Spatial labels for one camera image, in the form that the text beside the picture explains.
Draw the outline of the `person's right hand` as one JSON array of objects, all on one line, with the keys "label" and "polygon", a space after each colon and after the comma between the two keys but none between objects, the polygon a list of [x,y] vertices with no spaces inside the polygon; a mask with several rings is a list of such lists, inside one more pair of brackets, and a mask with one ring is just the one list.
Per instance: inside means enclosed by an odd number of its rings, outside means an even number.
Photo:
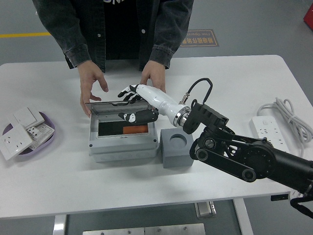
[{"label": "person's right hand", "polygon": [[90,100],[101,101],[100,97],[94,96],[92,94],[92,87],[95,82],[98,82],[102,91],[108,92],[109,88],[107,82],[104,78],[103,72],[100,68],[91,60],[80,63],[77,66],[79,76],[80,76],[80,105],[84,113],[90,117],[91,111],[86,106],[86,103],[90,103]]}]

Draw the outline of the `person's left hand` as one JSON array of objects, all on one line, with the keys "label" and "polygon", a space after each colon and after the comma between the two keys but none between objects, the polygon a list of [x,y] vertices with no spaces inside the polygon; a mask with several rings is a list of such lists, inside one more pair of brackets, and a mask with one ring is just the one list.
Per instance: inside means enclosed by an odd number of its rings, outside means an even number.
[{"label": "person's left hand", "polygon": [[149,79],[151,80],[153,87],[166,92],[164,65],[155,61],[148,61],[141,73],[140,84],[147,85]]}]

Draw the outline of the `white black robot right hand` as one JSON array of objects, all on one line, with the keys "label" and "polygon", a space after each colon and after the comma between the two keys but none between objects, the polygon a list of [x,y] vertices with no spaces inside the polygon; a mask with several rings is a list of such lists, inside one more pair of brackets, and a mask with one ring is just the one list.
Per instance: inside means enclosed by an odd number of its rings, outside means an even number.
[{"label": "white black robot right hand", "polygon": [[143,84],[127,86],[118,94],[118,97],[124,97],[124,100],[131,101],[135,101],[136,98],[146,100],[158,109],[159,114],[167,116],[175,127],[183,127],[191,112],[188,106],[179,104],[162,90]]}]

